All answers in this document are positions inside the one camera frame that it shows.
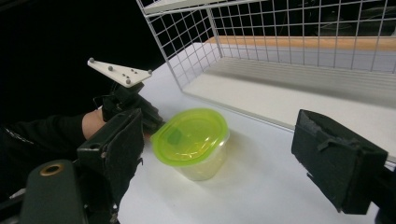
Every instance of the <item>white metal bracket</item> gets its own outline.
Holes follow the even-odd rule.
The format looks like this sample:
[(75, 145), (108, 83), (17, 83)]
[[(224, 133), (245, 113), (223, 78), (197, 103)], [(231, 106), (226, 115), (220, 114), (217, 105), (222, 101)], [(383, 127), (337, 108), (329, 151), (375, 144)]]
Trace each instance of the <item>white metal bracket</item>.
[(151, 70), (146, 71), (112, 63), (97, 62), (94, 58), (90, 58), (87, 64), (89, 67), (113, 79), (126, 88), (142, 82), (143, 80), (151, 77), (152, 74)]

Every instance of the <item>translucent plastic container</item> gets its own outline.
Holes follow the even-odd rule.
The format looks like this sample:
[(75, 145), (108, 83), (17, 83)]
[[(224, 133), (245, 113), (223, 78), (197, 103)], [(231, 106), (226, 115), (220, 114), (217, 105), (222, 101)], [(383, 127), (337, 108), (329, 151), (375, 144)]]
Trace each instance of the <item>translucent plastic container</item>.
[(208, 108), (183, 111), (151, 136), (154, 154), (190, 180), (213, 177), (226, 159), (230, 132), (224, 117)]

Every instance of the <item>white surface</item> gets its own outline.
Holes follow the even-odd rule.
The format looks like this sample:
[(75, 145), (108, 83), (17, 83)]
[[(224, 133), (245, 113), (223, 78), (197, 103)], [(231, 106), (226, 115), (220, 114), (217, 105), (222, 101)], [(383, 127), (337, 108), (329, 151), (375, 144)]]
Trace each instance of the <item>white surface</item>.
[(182, 7), (194, 7), (226, 0), (160, 0), (144, 8), (146, 14), (172, 10)]
[(338, 214), (291, 154), (293, 133), (182, 94), (163, 65), (145, 81), (141, 94), (165, 120), (193, 107), (214, 108), (227, 120), (227, 159), (206, 181), (190, 181), (158, 161), (146, 143), (124, 195), (120, 223), (370, 223), (367, 216)]
[(151, 77), (148, 71), (140, 70), (132, 67), (125, 67), (113, 63), (102, 63), (94, 61), (93, 63), (87, 61), (87, 65), (103, 75), (120, 83), (122, 86), (129, 88), (137, 83), (142, 82), (146, 78)]
[(289, 129), (318, 112), (396, 157), (394, 74), (223, 58), (183, 91)]

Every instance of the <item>white wire basket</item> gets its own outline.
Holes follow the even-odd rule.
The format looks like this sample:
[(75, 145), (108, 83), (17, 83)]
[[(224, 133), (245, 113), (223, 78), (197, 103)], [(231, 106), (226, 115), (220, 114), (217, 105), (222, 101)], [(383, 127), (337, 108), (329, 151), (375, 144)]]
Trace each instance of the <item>white wire basket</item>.
[(315, 110), (396, 152), (394, 2), (137, 3), (187, 94), (291, 130)]

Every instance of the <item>lime green lid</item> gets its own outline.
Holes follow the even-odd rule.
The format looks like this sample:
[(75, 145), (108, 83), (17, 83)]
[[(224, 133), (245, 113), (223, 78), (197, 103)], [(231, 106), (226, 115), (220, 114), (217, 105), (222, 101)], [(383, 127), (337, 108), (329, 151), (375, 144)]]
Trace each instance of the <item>lime green lid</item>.
[(193, 165), (204, 161), (229, 131), (224, 117), (208, 108), (194, 108), (176, 114), (150, 141), (156, 157), (171, 166)]

